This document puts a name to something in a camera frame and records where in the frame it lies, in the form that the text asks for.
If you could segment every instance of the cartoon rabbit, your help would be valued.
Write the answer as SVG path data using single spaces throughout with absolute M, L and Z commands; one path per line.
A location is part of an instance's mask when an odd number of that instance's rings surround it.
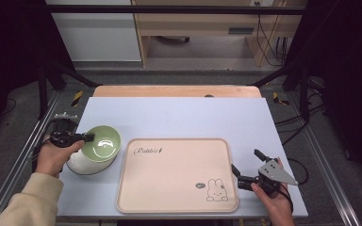
M 210 179 L 208 181 L 208 191 L 206 199 L 209 202 L 228 201 L 227 191 L 225 190 L 221 179 Z

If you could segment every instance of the human hand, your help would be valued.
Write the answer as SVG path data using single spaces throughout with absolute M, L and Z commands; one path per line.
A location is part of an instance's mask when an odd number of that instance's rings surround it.
M 41 147 L 35 171 L 58 178 L 58 174 L 67 160 L 69 160 L 70 155 L 77 152 L 84 143 L 83 140 L 79 140 L 70 147 L 59 148 L 49 141 L 46 142 L 46 144 Z
M 278 164 L 282 167 L 282 162 L 278 158 Z M 270 196 L 264 192 L 264 190 L 255 183 L 251 184 L 253 192 L 263 202 L 264 206 L 269 213 L 269 218 L 273 226 L 290 226 L 295 225 L 292 212 L 290 209 L 289 200 L 275 191 Z M 288 186 L 283 183 L 280 186 L 280 190 L 285 194 L 288 194 Z

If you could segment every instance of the gray floor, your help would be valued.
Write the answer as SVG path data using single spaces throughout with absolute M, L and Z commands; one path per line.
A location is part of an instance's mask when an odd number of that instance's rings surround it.
M 190 43 L 180 40 L 154 39 L 151 45 L 148 64 L 145 68 L 140 64 L 107 64 L 93 66 L 81 64 L 79 72 L 89 79 L 104 84 L 218 84 L 218 85 L 247 85 L 271 73 L 276 67 L 264 66 L 257 68 L 249 54 L 244 38 L 194 38 Z M 91 96 L 93 89 L 87 88 L 69 76 L 65 76 L 68 87 L 62 93 L 55 111 L 57 113 L 77 113 L 82 115 L 83 107 Z M 285 93 L 281 89 L 283 77 L 273 80 L 260 90 L 266 97 L 274 121 L 289 119 L 297 115 L 294 105 L 275 103 L 272 95 L 276 92 L 279 99 L 294 103 L 297 91 Z M 71 107 L 74 94 L 83 90 L 84 94 L 77 107 Z M 36 83 L 14 90 L 8 101 L 9 113 L 0 120 L 0 187 L 5 182 L 11 167 L 24 147 L 29 134 L 32 132 L 39 113 L 38 86 Z M 314 107 L 322 103 L 319 96 L 313 96 L 310 101 Z M 362 167 L 359 163 L 346 160 L 344 148 L 336 131 L 323 113 L 323 109 L 314 113 L 306 128 L 284 146 L 288 157 L 295 158 L 308 168 L 310 179 L 307 184 L 300 186 L 308 218 L 296 219 L 298 225 L 349 225 L 343 221 L 334 197 L 327 184 L 326 175 L 321 171 L 316 160 L 316 145 L 309 139 L 310 133 L 326 156 L 327 162 L 336 175 L 337 181 L 346 194 L 360 225 L 362 225 Z M 291 136 L 289 130 L 301 126 L 301 121 L 277 127 L 281 141 Z M 298 180 L 304 178 L 304 172 L 299 165 L 289 163 Z M 21 191 L 30 174 L 29 164 L 19 178 L 13 193 Z M 115 225 L 112 220 L 58 219 L 57 225 Z M 245 219 L 244 225 L 262 225 L 261 219 Z

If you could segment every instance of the beige tray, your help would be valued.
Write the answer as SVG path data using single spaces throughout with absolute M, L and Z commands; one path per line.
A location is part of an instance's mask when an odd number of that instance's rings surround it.
M 238 193 L 226 141 L 131 140 L 117 206 L 124 213 L 234 211 Z

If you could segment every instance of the beige sleeve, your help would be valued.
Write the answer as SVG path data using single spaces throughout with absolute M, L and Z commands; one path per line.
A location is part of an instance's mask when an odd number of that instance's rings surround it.
M 57 178 L 33 173 L 23 191 L 10 199 L 0 215 L 0 225 L 55 225 L 62 188 Z

